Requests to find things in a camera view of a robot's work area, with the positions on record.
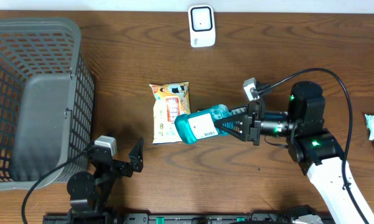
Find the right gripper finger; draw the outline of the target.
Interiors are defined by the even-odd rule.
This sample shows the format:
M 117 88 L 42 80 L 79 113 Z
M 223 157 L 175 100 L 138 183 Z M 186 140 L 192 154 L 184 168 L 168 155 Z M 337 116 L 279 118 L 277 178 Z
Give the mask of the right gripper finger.
M 230 110 L 230 114 L 232 116 L 238 115 L 238 114 L 246 114 L 248 112 L 248 108 L 246 106 L 241 106 L 238 108 L 233 108 Z
M 216 120 L 214 125 L 217 129 L 224 131 L 241 141 L 248 140 L 249 116 L 247 112 Z

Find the teal Listerine mouthwash bottle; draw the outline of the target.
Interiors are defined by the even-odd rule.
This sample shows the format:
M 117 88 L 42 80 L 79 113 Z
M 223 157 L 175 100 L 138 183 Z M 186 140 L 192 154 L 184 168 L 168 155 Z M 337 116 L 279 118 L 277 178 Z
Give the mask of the teal Listerine mouthwash bottle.
M 227 106 L 220 104 L 195 113 L 179 115 L 174 125 L 184 143 L 195 144 L 202 139 L 227 135 L 215 127 L 215 122 L 230 116 L 231 111 Z

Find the yellow snack bag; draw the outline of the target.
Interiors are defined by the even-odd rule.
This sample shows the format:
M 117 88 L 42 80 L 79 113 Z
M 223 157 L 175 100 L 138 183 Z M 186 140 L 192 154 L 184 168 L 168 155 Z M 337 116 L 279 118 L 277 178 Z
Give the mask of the yellow snack bag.
M 190 114 L 189 82 L 150 84 L 155 97 L 153 106 L 153 144 L 181 142 L 175 128 L 176 117 Z

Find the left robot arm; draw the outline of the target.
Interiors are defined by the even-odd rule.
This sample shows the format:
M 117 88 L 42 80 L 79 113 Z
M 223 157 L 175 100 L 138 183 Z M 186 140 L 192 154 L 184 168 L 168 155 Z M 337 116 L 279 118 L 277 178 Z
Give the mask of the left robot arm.
M 113 159 L 117 152 L 115 138 L 100 136 L 89 143 L 83 155 L 93 164 L 95 171 L 78 172 L 68 180 L 71 205 L 68 223 L 123 223 L 121 215 L 106 203 L 118 179 L 142 171 L 143 145 L 144 139 L 140 138 L 129 153 L 129 161 L 125 162 Z

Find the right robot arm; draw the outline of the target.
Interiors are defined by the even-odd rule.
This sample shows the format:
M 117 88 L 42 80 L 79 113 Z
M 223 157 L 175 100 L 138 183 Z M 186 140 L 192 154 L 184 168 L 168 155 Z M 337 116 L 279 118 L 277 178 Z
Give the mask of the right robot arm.
M 269 84 L 244 84 L 246 107 L 214 123 L 241 141 L 259 145 L 262 135 L 284 137 L 288 153 L 323 198 L 336 223 L 374 223 L 374 213 L 360 192 L 346 160 L 347 153 L 324 128 L 325 98 L 314 82 L 292 86 L 287 111 L 267 111 Z

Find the white barcode scanner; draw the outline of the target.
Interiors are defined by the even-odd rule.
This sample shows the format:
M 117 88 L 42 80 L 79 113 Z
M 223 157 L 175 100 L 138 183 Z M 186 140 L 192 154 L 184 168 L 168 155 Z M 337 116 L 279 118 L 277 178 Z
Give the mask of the white barcode scanner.
M 209 5 L 191 6 L 188 10 L 190 45 L 211 47 L 216 41 L 214 10 Z

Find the grey plastic shopping basket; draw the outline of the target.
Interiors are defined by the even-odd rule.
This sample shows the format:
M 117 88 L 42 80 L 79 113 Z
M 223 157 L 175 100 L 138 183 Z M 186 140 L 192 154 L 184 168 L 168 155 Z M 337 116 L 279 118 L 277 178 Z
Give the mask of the grey plastic shopping basket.
M 0 191 L 84 171 L 95 84 L 66 18 L 0 19 Z

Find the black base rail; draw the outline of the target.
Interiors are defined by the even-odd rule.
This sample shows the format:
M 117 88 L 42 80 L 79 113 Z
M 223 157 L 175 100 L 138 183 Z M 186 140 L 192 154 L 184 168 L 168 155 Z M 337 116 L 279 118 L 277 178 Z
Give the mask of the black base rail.
M 146 213 L 128 213 L 112 220 L 107 218 L 93 218 L 82 220 L 72 218 L 69 215 L 46 215 L 42 219 L 43 224 L 61 223 L 120 223 L 120 224 L 226 224 L 226 223 L 333 223 L 330 215 L 303 215 L 289 217 L 276 213 L 252 213 L 250 215 L 148 215 Z

